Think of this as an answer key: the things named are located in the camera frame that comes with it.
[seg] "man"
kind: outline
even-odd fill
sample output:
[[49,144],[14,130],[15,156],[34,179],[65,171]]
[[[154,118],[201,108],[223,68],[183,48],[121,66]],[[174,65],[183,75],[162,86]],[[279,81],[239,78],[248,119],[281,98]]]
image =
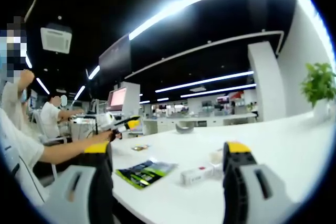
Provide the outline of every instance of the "man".
[[68,121],[72,115],[83,113],[82,109],[79,110],[60,110],[61,98],[55,94],[50,94],[48,101],[43,105],[41,110],[41,120],[46,130],[47,137],[65,136],[67,130],[64,127],[60,130],[58,127],[59,122]]
[[8,80],[2,93],[2,108],[12,123],[20,131],[31,136],[29,126],[26,124],[23,114],[23,104],[27,102],[27,88],[33,82],[35,76],[29,70],[23,70],[19,76]]
[[93,144],[106,142],[110,135],[111,131],[107,131],[73,143],[43,146],[19,131],[0,108],[1,149],[3,152],[11,147],[17,149],[19,170],[15,177],[27,198],[35,206],[42,205],[49,196],[48,189],[42,186],[33,173],[33,167],[37,161],[51,164],[63,163],[83,153]]

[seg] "cable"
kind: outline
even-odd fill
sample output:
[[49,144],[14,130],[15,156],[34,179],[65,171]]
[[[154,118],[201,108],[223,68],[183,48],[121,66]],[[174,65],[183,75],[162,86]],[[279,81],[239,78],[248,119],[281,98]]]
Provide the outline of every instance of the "cable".
[[44,201],[44,199],[43,199],[43,197],[42,197],[40,191],[37,189],[37,186],[36,186],[36,184],[35,184],[35,182],[34,182],[33,176],[30,174],[30,171],[29,171],[29,169],[28,169],[28,166],[26,165],[26,163],[23,161],[23,159],[22,159],[20,156],[19,156],[19,158],[21,159],[22,163],[24,163],[24,165],[26,166],[26,169],[27,169],[27,171],[28,171],[28,173],[29,173],[29,175],[30,175],[30,178],[32,179],[33,184],[34,184],[34,186],[35,186],[35,188],[36,188],[36,190],[37,190],[39,196],[41,197],[41,200],[42,200],[43,203],[44,203],[45,201]]

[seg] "brochure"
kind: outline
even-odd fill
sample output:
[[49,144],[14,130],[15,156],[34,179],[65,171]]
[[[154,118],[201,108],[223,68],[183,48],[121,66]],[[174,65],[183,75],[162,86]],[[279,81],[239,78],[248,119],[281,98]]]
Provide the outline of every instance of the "brochure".
[[177,164],[147,160],[128,169],[116,170],[116,174],[135,188],[143,189],[166,176],[176,166]]

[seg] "black ceiling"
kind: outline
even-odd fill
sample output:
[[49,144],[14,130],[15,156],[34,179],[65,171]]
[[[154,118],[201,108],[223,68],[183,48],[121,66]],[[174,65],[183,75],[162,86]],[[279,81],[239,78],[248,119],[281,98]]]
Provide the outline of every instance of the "black ceiling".
[[[91,72],[98,57],[123,35],[133,31],[148,18],[175,0],[37,0],[26,24],[28,55],[33,72],[49,90],[63,88],[76,93],[87,83],[85,69]],[[20,0],[15,12],[24,16],[33,0]],[[266,31],[288,33],[295,0],[204,0],[168,17],[131,41],[132,70],[137,71],[169,57],[224,38]],[[42,49],[40,28],[48,23],[72,29],[70,53],[56,54]],[[180,89],[155,94],[156,89],[177,84],[247,71],[247,45],[269,40],[273,49],[279,36],[259,37],[230,42],[178,57],[136,74],[127,81],[141,84],[142,100],[160,97],[180,99],[190,93]],[[93,93],[106,99],[112,84],[99,87],[98,78],[91,82]],[[209,90],[246,84],[246,78],[209,83]],[[33,89],[43,94],[37,82]],[[81,100],[88,100],[88,89]]]

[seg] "chair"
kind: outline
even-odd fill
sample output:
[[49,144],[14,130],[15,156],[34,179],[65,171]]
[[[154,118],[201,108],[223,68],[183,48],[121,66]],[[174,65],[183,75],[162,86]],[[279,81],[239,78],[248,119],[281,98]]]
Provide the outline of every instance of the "chair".
[[[34,118],[36,120],[37,127],[38,127],[38,129],[40,130],[40,132],[42,134],[40,136],[40,141],[41,141],[41,143],[43,145],[50,146],[50,145],[59,144],[58,141],[63,141],[65,144],[67,143],[67,138],[66,137],[48,138],[46,130],[45,130],[43,124],[42,124],[42,120],[41,120],[41,116],[40,116],[39,112],[38,111],[34,111],[33,112],[33,116],[34,116]],[[51,169],[53,171],[54,180],[56,180],[56,178],[57,178],[56,165],[52,164],[51,165]]]

